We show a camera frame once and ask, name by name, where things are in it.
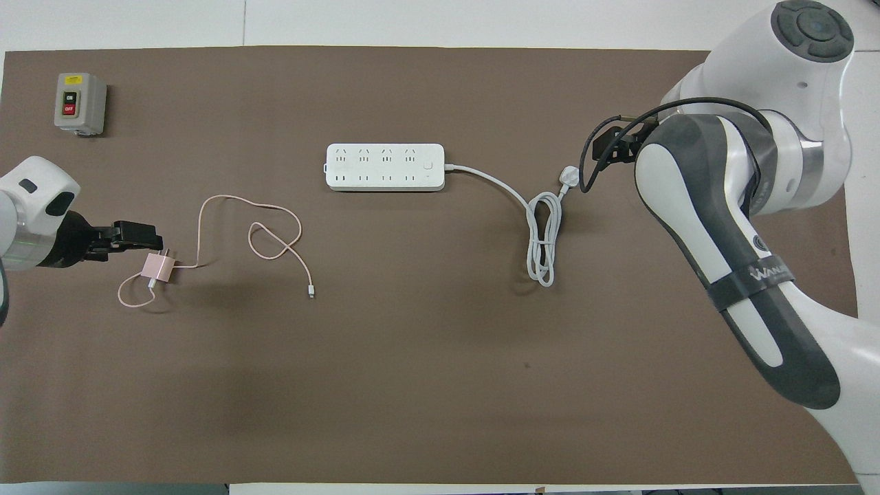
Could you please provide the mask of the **white power strip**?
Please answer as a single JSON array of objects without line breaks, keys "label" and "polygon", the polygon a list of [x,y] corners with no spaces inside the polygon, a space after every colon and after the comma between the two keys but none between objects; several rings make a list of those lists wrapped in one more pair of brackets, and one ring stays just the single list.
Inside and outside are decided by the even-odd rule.
[{"label": "white power strip", "polygon": [[335,143],[326,149],[324,177],[338,192],[436,192],[445,165],[440,144]]}]

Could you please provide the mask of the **grey on-off switch box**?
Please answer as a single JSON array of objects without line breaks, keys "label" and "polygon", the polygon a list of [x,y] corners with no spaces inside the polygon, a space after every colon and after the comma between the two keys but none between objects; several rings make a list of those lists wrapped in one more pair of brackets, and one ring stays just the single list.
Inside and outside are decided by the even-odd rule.
[{"label": "grey on-off switch box", "polygon": [[102,135],[107,89],[107,83],[93,74],[59,74],[54,92],[54,126],[79,137]]}]

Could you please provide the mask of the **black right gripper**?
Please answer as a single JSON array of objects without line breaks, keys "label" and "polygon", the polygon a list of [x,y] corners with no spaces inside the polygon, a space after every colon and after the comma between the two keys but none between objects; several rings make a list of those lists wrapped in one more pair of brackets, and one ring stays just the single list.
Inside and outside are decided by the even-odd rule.
[{"label": "black right gripper", "polygon": [[[641,145],[657,127],[657,117],[647,117],[641,121],[635,117],[624,117],[623,120],[641,124],[641,128],[634,132],[624,132],[622,128],[619,130],[617,128],[604,129],[594,139],[596,161],[600,161],[604,157],[606,161],[635,162]],[[612,144],[616,138],[619,138],[618,144]]]}]

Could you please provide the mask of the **brown table mat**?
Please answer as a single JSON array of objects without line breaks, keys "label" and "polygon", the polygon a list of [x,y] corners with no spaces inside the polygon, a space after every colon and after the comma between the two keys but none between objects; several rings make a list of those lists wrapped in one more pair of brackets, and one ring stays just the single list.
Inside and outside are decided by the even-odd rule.
[{"label": "brown table mat", "polygon": [[[839,448],[745,356],[632,166],[566,195],[550,288],[519,203],[469,173],[340,193],[332,143],[438,143],[527,198],[604,117],[656,106],[705,52],[232,47],[6,54],[0,173],[38,155],[88,222],[152,223],[195,257],[216,194],[295,211],[255,257],[239,201],[148,307],[145,254],[13,272],[0,329],[0,483],[851,483]],[[107,83],[106,126],[54,126],[62,73]]]}]

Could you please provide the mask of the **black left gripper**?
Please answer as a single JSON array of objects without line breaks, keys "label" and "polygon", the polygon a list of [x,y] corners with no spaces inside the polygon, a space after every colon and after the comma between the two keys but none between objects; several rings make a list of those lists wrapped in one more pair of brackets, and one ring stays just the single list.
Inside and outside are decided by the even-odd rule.
[{"label": "black left gripper", "polygon": [[[111,239],[113,236],[114,238],[156,239],[126,241],[126,239]],[[69,210],[60,223],[48,255],[38,266],[70,267],[79,262],[107,262],[109,253],[129,250],[161,251],[163,248],[164,240],[157,234],[154,225],[116,221],[113,226],[95,228],[88,223],[84,216]]]}]

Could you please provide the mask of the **pink charger adapter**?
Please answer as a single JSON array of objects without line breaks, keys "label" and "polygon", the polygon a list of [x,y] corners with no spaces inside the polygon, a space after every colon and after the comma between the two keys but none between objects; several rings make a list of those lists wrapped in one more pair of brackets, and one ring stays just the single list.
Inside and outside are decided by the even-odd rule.
[{"label": "pink charger adapter", "polygon": [[150,253],[146,256],[140,276],[148,279],[148,288],[153,289],[157,282],[167,283],[172,275],[176,260],[168,256],[168,250]]}]

